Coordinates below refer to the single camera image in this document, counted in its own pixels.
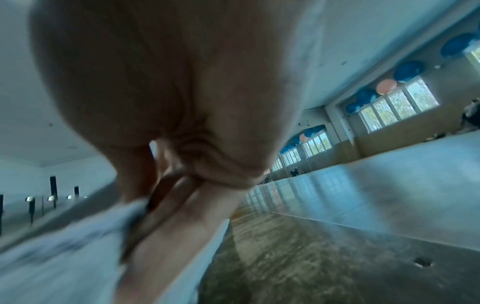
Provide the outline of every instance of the hole in floor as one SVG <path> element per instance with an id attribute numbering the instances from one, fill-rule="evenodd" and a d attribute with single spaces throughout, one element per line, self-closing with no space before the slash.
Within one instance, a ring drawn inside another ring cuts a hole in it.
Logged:
<path id="1" fill-rule="evenodd" d="M 413 262 L 419 267 L 430 267 L 434 263 L 429 257 L 417 257 Z"/>

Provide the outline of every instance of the shiny floor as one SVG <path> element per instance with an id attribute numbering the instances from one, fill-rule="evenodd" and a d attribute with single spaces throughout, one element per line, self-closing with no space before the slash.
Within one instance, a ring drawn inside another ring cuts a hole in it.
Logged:
<path id="1" fill-rule="evenodd" d="M 258 186 L 204 303 L 479 303 L 480 132 Z"/>

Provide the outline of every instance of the human skin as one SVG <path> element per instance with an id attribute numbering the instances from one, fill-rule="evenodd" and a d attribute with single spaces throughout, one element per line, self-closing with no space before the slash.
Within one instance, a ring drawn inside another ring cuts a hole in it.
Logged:
<path id="1" fill-rule="evenodd" d="M 38 0 L 32 8 L 32 50 L 61 115 L 114 166 L 125 202 L 156 188 L 146 222 L 162 221 L 128 256 L 118 303 L 153 302 L 275 161 L 308 99 L 323 7 Z"/>

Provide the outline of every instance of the ceiling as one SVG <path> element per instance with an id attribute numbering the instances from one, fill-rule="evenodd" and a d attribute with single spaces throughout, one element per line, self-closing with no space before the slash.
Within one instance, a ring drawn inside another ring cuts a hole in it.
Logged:
<path id="1" fill-rule="evenodd" d="M 95 155 L 59 118 L 29 52 L 29 0 L 0 1 L 0 157 L 37 165 Z M 321 106 L 457 0 L 329 0 L 322 60 L 306 108 Z"/>

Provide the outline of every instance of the pink balloon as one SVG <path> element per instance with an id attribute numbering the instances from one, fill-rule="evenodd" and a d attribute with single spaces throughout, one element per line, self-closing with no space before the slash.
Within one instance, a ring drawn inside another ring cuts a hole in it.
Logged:
<path id="1" fill-rule="evenodd" d="M 397 87 L 397 81 L 394 79 L 385 79 L 380 81 L 376 86 L 376 92 L 380 95 L 385 95 L 386 93 L 394 90 Z"/>

